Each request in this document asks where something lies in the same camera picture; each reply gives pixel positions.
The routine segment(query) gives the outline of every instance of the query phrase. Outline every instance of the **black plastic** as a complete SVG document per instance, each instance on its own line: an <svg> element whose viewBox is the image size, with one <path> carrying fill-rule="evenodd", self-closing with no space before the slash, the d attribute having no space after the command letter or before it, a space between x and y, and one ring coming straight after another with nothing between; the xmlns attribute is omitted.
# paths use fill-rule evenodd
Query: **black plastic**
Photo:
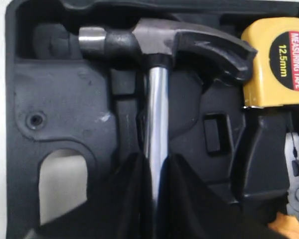
<svg viewBox="0 0 299 239"><path fill-rule="evenodd" d="M299 3L14 0L6 12L7 239L22 239L39 227L39 169L51 152L70 148L84 156L89 174L85 212L102 201L96 199L102 195L97 185L140 152L142 71L128 60L111 68L83 60L80 26L128 29L141 17L155 17L240 37L253 21L273 16L299 17ZM222 83L219 67L206 58L182 53L176 62L169 84L171 153L182 155L224 201L260 223L270 222L289 186L286 113L243 110L241 86ZM299 133L299 111L294 117ZM141 231L147 230L145 222L140 218ZM72 220L71 226L78 223Z"/></svg>

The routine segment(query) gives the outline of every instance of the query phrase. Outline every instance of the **claw hammer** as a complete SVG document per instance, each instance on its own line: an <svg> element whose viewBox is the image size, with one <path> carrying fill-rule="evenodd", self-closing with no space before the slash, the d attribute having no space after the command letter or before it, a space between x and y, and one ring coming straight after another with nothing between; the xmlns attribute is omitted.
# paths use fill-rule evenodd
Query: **claw hammer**
<svg viewBox="0 0 299 239"><path fill-rule="evenodd" d="M157 230L160 175L168 157L168 77L178 52L210 58L233 81L244 83L252 76L256 50L222 31L197 24L142 18L129 30L100 26L80 28L83 54L103 58L129 56L148 71L148 102L144 154L149 160L152 186L152 238Z"/></svg>

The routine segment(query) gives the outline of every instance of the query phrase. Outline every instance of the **white surface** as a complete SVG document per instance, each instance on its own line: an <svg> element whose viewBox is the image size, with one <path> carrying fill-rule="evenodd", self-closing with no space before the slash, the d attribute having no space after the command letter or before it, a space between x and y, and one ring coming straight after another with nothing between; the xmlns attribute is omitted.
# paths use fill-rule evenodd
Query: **white surface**
<svg viewBox="0 0 299 239"><path fill-rule="evenodd" d="M4 14L9 2L10 0L0 0L0 239L5 238L6 229ZM54 158L55 156L45 161L44 171L41 172L40 196L43 222L67 212L85 200L86 167L83 158L81 156L62 156L58 160Z"/></svg>

